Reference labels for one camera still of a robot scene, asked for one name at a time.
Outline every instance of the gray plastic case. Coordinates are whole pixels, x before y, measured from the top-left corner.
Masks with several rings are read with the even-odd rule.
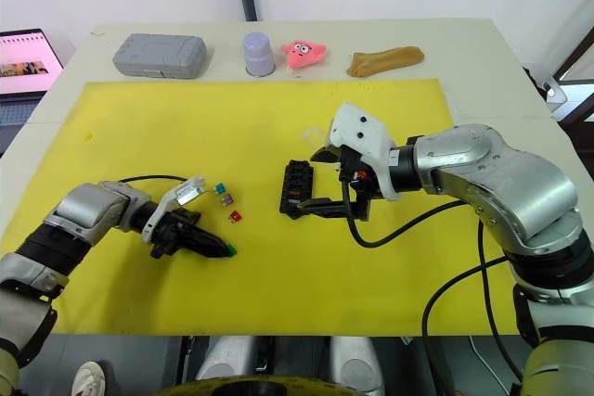
[[[113,57],[127,76],[191,79],[198,76],[206,45],[197,36],[130,34]]]

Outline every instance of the floor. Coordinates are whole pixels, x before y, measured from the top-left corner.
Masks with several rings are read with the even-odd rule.
[[[512,374],[490,337],[476,337],[475,344],[509,388]],[[21,370],[23,391],[31,396],[68,395],[77,368],[85,361],[108,361],[122,396],[140,396],[173,386],[177,378],[192,380],[198,372],[208,338],[194,338],[186,351],[182,338],[136,336],[52,335],[36,360]],[[373,339],[386,394],[434,395],[420,339],[409,345],[400,338]],[[439,338],[456,388],[465,396],[503,394],[496,381],[474,355],[468,337]],[[276,375],[328,377],[328,349],[323,337],[276,338]],[[516,336],[504,337],[512,358],[523,366],[530,348]],[[188,352],[179,370],[180,357]]]

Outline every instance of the tan cloth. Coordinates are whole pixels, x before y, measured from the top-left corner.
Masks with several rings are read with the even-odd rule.
[[[424,58],[425,55],[417,46],[403,46],[380,53],[354,53],[353,62],[346,73],[361,78],[382,71],[415,65]]]

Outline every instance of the green object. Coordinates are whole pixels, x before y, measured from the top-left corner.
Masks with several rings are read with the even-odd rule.
[[[229,252],[231,253],[230,257],[234,257],[235,255],[237,255],[237,251],[235,250],[235,248],[233,248],[231,245],[226,245],[229,249]]]

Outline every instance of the white sneaker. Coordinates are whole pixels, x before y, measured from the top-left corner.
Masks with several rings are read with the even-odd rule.
[[[252,374],[256,340],[256,336],[221,336],[207,353],[196,380]]]
[[[367,396],[384,396],[380,362],[370,338],[332,336],[330,379]]]
[[[71,396],[105,396],[105,372],[97,362],[83,364],[74,377]]]

